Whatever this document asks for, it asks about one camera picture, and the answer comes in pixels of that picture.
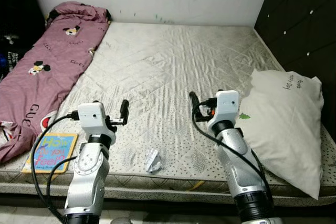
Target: book cover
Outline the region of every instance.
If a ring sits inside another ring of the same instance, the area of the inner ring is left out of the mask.
[[[47,133],[36,148],[34,162],[37,173],[50,173],[55,165],[71,157],[77,140],[76,133]],[[30,157],[25,163],[22,173],[31,173]],[[67,170],[69,162],[62,164],[55,173]]]

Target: bed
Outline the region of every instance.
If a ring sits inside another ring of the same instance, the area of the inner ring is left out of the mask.
[[[253,69],[282,70],[250,27],[206,27],[112,23],[58,116],[77,105],[101,101],[118,116],[130,101],[129,122],[119,127],[110,148],[106,198],[198,201],[233,204],[214,145],[191,124],[188,93],[201,99],[218,89],[244,95]],[[52,132],[78,133],[78,153],[85,136],[78,122],[62,121]],[[336,145],[322,126],[323,177],[314,200],[266,171],[277,206],[319,206],[336,202]],[[145,171],[146,151],[159,151],[163,169]],[[30,174],[20,173],[28,153],[0,166],[0,193],[36,194]],[[45,188],[47,175],[38,180]],[[51,194],[66,196],[72,166],[57,175]]]

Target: wall stain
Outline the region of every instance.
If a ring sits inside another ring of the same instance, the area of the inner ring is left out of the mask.
[[[164,23],[164,24],[171,24],[171,25],[173,25],[173,24],[175,24],[175,22],[173,21],[173,20],[171,20],[171,19],[164,19],[164,18],[162,18],[162,17],[159,17],[157,14],[155,14],[155,19],[160,19],[160,23]]]

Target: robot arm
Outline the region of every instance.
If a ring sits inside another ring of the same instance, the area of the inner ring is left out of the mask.
[[[74,177],[65,204],[67,224],[99,223],[104,199],[104,183],[109,172],[109,148],[115,143],[117,127],[128,119],[128,101],[124,100],[120,119],[110,120],[100,102],[78,106],[78,119],[87,143],[80,147],[73,164]]]
[[[190,93],[190,98],[193,107],[199,106],[200,103],[194,92]],[[212,132],[218,141],[235,150],[260,171],[256,157],[244,141],[241,129],[234,128],[238,114],[238,101],[237,91],[218,91],[215,98],[202,103],[207,104],[209,108],[208,116],[203,116],[199,109],[195,109],[195,120],[208,122],[208,131]],[[267,185],[256,171],[228,148],[216,145],[216,150],[219,160],[225,167],[229,190],[242,223],[281,224],[281,219],[275,218]]]

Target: white pillow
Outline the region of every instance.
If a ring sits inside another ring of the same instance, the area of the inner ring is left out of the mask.
[[[254,70],[251,85],[236,127],[268,170],[318,199],[321,82],[295,72]]]

